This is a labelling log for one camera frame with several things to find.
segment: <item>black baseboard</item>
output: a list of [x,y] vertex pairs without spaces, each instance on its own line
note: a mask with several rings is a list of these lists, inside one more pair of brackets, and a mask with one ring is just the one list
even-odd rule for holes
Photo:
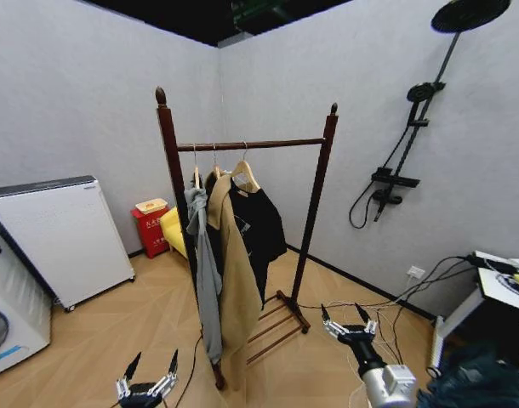
[[128,253],[127,256],[129,257],[129,259],[131,259],[134,257],[138,257],[141,253],[144,253],[144,248],[140,249],[139,251]]
[[[296,248],[295,246],[289,245],[289,244],[286,244],[286,245],[292,251],[299,253],[299,248]],[[328,268],[329,270],[332,270],[333,272],[335,272],[338,275],[344,276],[346,279],[349,279],[349,280],[351,280],[353,282],[356,282],[358,285],[366,287],[370,291],[378,293],[379,295],[384,296],[385,298],[388,298],[390,300],[396,300],[397,299],[397,296],[394,296],[391,293],[383,291],[382,289],[378,288],[375,285],[371,285],[370,283],[366,282],[365,280],[361,280],[360,278],[356,278],[354,275],[351,275],[348,272],[345,272],[344,270],[339,269],[339,268],[337,268],[336,266],[333,266],[330,263],[327,263],[326,261],[322,261],[321,259],[319,259],[317,257],[314,257],[314,256],[312,256],[310,254],[307,254],[307,257],[311,261],[314,261],[317,264],[320,264],[324,268]],[[421,308],[419,308],[417,306],[414,306],[413,304],[411,304],[409,302],[401,301],[400,304],[401,304],[401,306],[405,307],[406,309],[412,310],[414,313],[416,313],[418,315],[421,315],[422,317],[425,317],[428,320],[433,320],[433,319],[436,318],[433,314],[431,314],[429,312],[426,312],[425,310],[423,310],[423,309],[421,309]]]

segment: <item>wall outlet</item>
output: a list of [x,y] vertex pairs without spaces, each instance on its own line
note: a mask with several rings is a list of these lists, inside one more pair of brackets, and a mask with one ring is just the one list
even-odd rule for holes
[[411,275],[413,278],[415,279],[420,279],[422,278],[422,276],[424,276],[424,274],[426,273],[425,270],[421,269],[421,268],[417,268],[416,266],[412,266],[411,268],[409,268],[409,270],[407,271],[407,275]]

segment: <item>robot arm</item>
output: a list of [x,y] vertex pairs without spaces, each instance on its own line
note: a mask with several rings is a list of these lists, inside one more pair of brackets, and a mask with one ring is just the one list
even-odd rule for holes
[[123,377],[116,380],[117,400],[122,408],[150,408],[157,406],[178,382],[176,376],[178,350],[174,352],[173,359],[168,368],[168,374],[161,377],[158,382],[141,382],[129,385],[139,360],[140,353],[131,361]]
[[356,306],[366,323],[342,326],[332,321],[322,305],[322,318],[326,331],[352,349],[358,362],[358,374],[363,380],[373,408],[410,408],[416,378],[406,365],[387,365],[373,347],[377,322],[370,320],[367,312]]

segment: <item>wooden hanger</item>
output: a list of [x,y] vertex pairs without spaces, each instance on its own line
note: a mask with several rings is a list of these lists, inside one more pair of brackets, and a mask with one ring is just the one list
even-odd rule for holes
[[195,188],[198,189],[199,184],[199,167],[197,166],[197,153],[195,152],[195,143],[193,144],[193,156],[195,158],[195,169],[193,170],[193,179],[195,182]]
[[246,142],[243,142],[246,146],[246,150],[244,151],[244,154],[242,155],[242,160],[237,163],[237,166],[235,167],[235,170],[231,172],[231,176],[235,177],[238,174],[244,174],[248,182],[250,183],[250,186],[252,188],[251,193],[255,193],[259,189],[261,189],[260,185],[254,178],[254,175],[252,174],[252,169],[250,168],[250,165],[244,160],[244,157],[246,156],[246,152],[248,151],[248,146],[246,145]]
[[220,178],[220,166],[218,166],[218,162],[216,161],[216,143],[212,143],[212,147],[214,149],[214,176],[216,179]]

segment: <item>yellow chair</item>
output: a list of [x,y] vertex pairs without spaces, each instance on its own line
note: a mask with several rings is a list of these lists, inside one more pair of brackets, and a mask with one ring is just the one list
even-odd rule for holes
[[171,208],[159,218],[159,224],[163,231],[163,236],[169,245],[182,254],[184,258],[188,258],[185,253],[184,237],[180,228],[178,218],[178,210],[176,207]]

